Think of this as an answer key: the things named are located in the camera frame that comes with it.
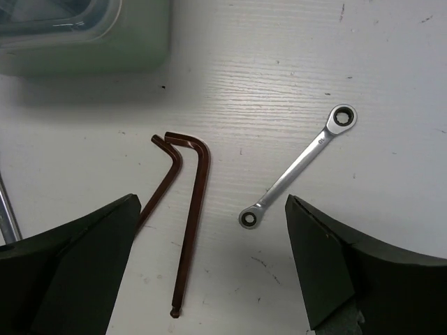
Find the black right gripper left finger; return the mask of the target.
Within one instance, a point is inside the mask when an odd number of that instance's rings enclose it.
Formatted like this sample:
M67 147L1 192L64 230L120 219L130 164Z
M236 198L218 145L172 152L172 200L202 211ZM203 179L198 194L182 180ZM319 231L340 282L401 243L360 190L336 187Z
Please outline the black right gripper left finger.
M1 246L1 333L105 334L140 209L128 194Z

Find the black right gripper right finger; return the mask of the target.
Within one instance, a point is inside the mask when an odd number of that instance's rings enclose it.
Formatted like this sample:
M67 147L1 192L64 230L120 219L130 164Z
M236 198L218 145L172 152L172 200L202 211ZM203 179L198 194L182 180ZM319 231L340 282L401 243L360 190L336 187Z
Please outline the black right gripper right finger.
M286 220L315 334L445 334L446 260L353 229L291 195Z

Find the large silver ratchet wrench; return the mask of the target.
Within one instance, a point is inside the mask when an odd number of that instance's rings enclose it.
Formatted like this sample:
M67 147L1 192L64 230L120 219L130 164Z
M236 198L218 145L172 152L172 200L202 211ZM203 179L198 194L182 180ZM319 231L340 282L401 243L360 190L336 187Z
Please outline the large silver ratchet wrench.
M18 227L13 208L1 179L1 233L6 244L12 244L21 240L22 235Z

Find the small silver ratchet wrench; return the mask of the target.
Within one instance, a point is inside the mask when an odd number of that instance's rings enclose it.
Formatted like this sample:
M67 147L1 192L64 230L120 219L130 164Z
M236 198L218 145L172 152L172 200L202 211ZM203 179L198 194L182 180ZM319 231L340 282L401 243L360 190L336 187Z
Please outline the small silver ratchet wrench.
M357 119L358 114L351 105L339 104L334 106L328 115L325 126L305 150L257 202L240 212L239 224L248 230L256 228L261 223L265 212L298 175L325 149L331 140L353 128Z

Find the short brown hex key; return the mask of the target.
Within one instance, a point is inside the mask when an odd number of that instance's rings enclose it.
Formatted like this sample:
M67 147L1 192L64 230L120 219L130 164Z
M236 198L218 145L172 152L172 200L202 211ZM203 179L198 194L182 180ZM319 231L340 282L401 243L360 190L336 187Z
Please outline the short brown hex key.
M144 224L147 222L149 217L156 209L157 205L163 199L163 196L176 180L183 165L181 154L178 150L176 150L176 148L174 148L174 146L167 143L159 135L153 135L151 141L171 158L172 165L170 166L169 171L167 172L157 189L154 191L153 195L151 196L143 210L140 212L140 216L136 226L135 237L138 236L139 232L144 227Z

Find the long brown hex key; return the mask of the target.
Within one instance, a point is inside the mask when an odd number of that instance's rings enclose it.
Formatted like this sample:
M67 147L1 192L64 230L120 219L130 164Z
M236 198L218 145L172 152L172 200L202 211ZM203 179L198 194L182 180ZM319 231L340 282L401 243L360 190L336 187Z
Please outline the long brown hex key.
M189 277L189 269L193 260L196 233L200 222L203 200L205 198L207 180L210 172L211 154L207 145L202 140L190 135L166 132L165 140L169 144L191 148L198 156L196 176L193 184L182 251L179 258L179 267L173 291L172 309L170 311L170 316L177 319L181 314L186 284Z

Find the green cantilever toolbox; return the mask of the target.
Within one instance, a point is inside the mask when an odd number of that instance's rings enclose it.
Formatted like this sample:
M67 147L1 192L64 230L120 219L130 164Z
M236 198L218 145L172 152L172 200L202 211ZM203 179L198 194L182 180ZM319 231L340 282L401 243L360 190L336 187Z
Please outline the green cantilever toolbox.
M170 1L2 1L1 74L139 73L170 49Z

